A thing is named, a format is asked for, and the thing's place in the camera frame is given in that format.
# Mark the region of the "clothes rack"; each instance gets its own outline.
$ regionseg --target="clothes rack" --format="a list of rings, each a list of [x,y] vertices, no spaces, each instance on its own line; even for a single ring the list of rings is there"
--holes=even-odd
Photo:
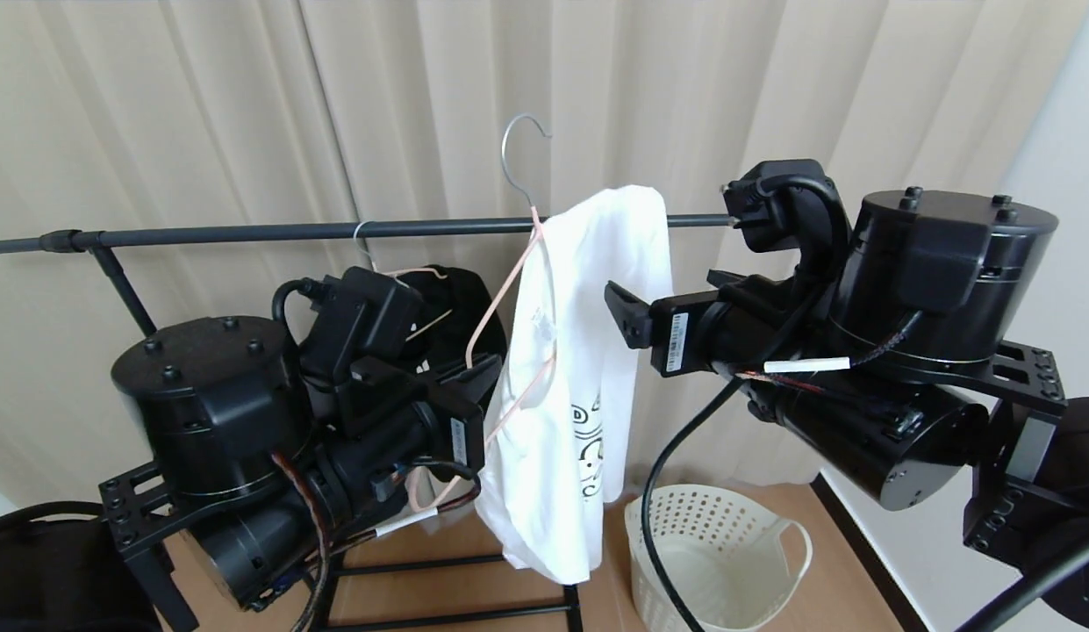
[[[669,228],[715,228],[727,227],[724,214],[672,215]],[[151,245],[218,244],[235,242],[290,242],[310,240],[355,240],[383,238],[433,238],[457,235],[499,235],[499,233],[529,232],[533,229],[528,217],[492,217],[492,219],[420,219],[405,221],[342,221],[342,223],[267,223],[255,227],[207,227],[207,228],[149,228],[138,231],[77,231],[64,229],[44,233],[41,236],[26,236],[16,240],[0,240],[0,255],[20,252],[90,253],[103,275],[126,305],[131,317],[143,330],[144,336],[158,331],[154,319],[147,313],[143,300],[138,299],[131,281],[112,248]],[[423,619],[396,621],[375,621],[375,623],[339,624],[328,623],[337,583],[342,576],[371,575],[381,572],[420,571],[420,569],[458,567],[503,561],[500,555],[473,556],[444,560],[428,560],[396,564],[344,568],[343,555],[335,559],[320,608],[315,612],[310,629],[315,632],[372,632],[463,623],[464,621],[488,621],[544,615],[564,611],[567,613],[568,632],[583,632],[579,591],[575,585],[564,585],[563,599],[559,603],[534,605],[534,607],[510,607],[470,611],[463,615],[429,616]]]

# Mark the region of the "barcode label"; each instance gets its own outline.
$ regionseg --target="barcode label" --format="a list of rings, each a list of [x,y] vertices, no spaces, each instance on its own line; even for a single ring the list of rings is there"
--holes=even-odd
[[[685,361],[685,336],[688,336],[688,312],[681,312],[673,316],[673,327],[669,331],[669,361],[665,363],[665,372],[681,370],[681,364]]]
[[[454,460],[460,465],[467,463],[467,424],[463,420],[451,417],[451,443],[454,449]]]

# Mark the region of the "perforated basket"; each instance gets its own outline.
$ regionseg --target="perforated basket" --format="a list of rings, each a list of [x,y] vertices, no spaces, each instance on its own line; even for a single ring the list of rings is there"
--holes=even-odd
[[[634,605],[649,632],[688,632],[653,573],[641,540],[641,500],[626,508]],[[649,505],[653,544],[669,579],[709,632],[757,630],[773,619],[809,569],[812,544],[796,521],[741,494],[707,485],[668,485]],[[800,568],[788,569],[780,536],[805,539]]]

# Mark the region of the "curtain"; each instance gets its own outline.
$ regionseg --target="curtain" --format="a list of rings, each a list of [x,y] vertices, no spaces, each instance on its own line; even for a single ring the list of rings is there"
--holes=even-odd
[[[780,157],[820,160],[853,218],[878,189],[989,195],[1088,3],[0,3],[0,238],[525,215],[499,162],[519,111],[552,133],[527,124],[509,147],[541,212],[627,183],[656,187],[670,212],[723,212],[721,183]],[[364,247],[380,269],[460,265],[495,288],[524,244]],[[705,289],[709,268],[779,278],[793,265],[723,228],[677,229],[672,250],[677,293]],[[119,256],[159,325],[266,314],[284,279],[368,264],[351,243]],[[90,257],[0,257],[2,490],[94,497],[148,458],[108,377],[138,336]],[[720,385],[640,369],[635,476]],[[809,481],[820,458],[744,409],[725,405],[665,481]]]

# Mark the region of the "basket handle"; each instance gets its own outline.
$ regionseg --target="basket handle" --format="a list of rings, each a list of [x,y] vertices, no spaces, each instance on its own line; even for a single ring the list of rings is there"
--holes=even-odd
[[[774,544],[778,544],[780,547],[782,547],[782,540],[780,539],[780,536],[782,535],[782,533],[785,532],[786,528],[792,526],[796,526],[797,531],[802,532],[802,540],[804,540],[804,543],[806,544],[806,559],[804,562],[802,562],[802,568],[797,569],[797,573],[794,573],[793,587],[790,588],[790,593],[793,593],[794,590],[797,588],[797,584],[802,583],[802,578],[806,575],[806,571],[809,571],[809,562],[812,561],[813,559],[812,539],[810,539],[809,532],[806,531],[806,527],[803,526],[799,521],[782,519],[782,516],[776,521],[774,521],[772,527],[766,530],[766,537],[768,537],[768,539],[772,539]]]

